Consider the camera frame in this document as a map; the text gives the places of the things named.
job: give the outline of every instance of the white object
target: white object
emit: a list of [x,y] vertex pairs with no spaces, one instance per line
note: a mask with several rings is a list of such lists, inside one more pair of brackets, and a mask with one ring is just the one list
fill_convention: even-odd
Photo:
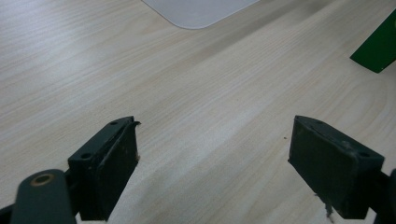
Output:
[[201,29],[259,0],[143,0],[174,25]]

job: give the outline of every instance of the green block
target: green block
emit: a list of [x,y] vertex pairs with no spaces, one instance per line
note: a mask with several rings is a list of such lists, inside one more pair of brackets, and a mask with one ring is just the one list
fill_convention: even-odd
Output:
[[396,9],[350,58],[375,73],[396,60]]

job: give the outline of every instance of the green object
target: green object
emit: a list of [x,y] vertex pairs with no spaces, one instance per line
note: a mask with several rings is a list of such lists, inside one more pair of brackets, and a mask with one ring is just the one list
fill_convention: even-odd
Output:
[[350,58],[375,73],[396,60],[396,9]]

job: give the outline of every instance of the wooden table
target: wooden table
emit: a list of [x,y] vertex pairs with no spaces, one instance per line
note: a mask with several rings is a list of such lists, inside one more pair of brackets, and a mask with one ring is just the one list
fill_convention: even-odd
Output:
[[2,0],[0,206],[134,115],[141,161],[109,223],[330,223],[287,162],[293,118],[396,167],[396,63],[378,75],[348,59],[395,7],[262,0],[184,30],[139,0]]

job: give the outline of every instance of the screw hole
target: screw hole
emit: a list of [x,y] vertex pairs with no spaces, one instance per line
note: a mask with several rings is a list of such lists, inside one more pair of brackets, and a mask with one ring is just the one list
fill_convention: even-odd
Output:
[[84,154],[81,155],[81,158],[83,160],[87,160],[87,159],[89,159],[91,157],[91,155],[92,155],[91,153],[84,153]]
[[362,157],[370,157],[370,155],[366,152],[360,152],[359,155],[361,155]]
[[52,174],[43,174],[35,177],[32,182],[30,182],[30,185],[33,187],[39,187],[48,184],[49,182],[52,181],[54,175]]

